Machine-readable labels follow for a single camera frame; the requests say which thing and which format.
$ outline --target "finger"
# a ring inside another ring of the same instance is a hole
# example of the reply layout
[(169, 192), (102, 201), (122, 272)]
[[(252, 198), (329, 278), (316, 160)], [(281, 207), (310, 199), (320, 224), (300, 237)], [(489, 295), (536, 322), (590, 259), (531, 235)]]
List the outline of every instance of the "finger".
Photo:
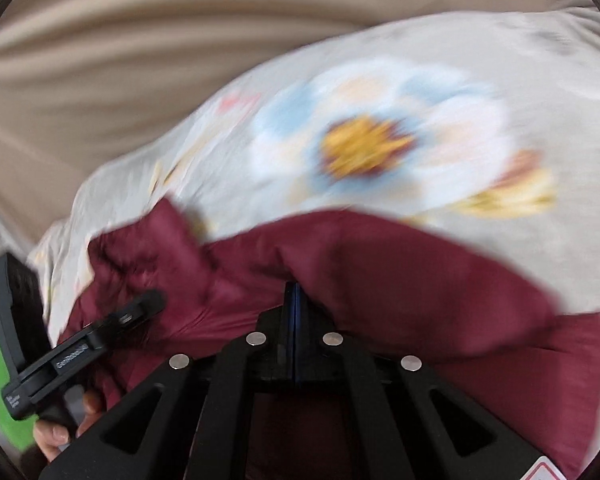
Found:
[(95, 413), (104, 411), (102, 396), (94, 390), (88, 390), (84, 393), (82, 404), (84, 405), (84, 412), (87, 415), (94, 415)]
[(91, 426), (93, 426), (102, 415), (103, 415), (103, 413), (100, 412), (100, 413), (90, 413), (89, 415), (85, 416), (84, 420), (82, 421), (82, 424), (78, 427), (77, 431), (75, 432), (75, 436), (76, 437), (81, 436), (81, 434), (83, 434)]
[(53, 424), (47, 420), (37, 420), (33, 425), (33, 438), (40, 451), (51, 462), (60, 454), (58, 446), (69, 442), (69, 432), (67, 428), (59, 424)]

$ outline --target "maroon puffer jacket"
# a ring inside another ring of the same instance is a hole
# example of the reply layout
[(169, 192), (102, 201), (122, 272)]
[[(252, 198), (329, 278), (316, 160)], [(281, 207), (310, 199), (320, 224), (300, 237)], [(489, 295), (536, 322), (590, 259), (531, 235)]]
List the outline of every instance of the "maroon puffer jacket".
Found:
[[(418, 355), (567, 478), (582, 468), (600, 403), (600, 315), (558, 316), (547, 293), (457, 244), (327, 211), (200, 246), (161, 200), (138, 222), (92, 240), (89, 256), (94, 281), (62, 338), (148, 288), (168, 300), (142, 340), (94, 371), (109, 407), (171, 355), (215, 354), (251, 331), (258, 314), (281, 304), (285, 282), (297, 280), (339, 330), (379, 354)], [(346, 478), (330, 402), (259, 402), (250, 459), (264, 476)]]

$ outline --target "metal screw head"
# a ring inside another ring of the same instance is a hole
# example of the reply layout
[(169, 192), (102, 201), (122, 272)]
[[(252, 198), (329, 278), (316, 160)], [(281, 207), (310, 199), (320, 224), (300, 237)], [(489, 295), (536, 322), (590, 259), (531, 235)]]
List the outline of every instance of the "metal screw head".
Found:
[(171, 356), (171, 359), (169, 359), (169, 366), (174, 370), (181, 370), (182, 368), (189, 366), (189, 361), (189, 356), (184, 354), (176, 354)]
[(405, 355), (400, 360), (400, 366), (410, 372), (417, 372), (422, 368), (422, 361), (415, 355)]
[(325, 345), (339, 346), (342, 344), (344, 339), (337, 332), (327, 332), (325, 335), (322, 336), (322, 341)]
[(247, 336), (247, 343), (249, 343), (251, 346), (262, 345), (266, 340), (267, 336), (265, 336), (262, 332), (251, 332)]

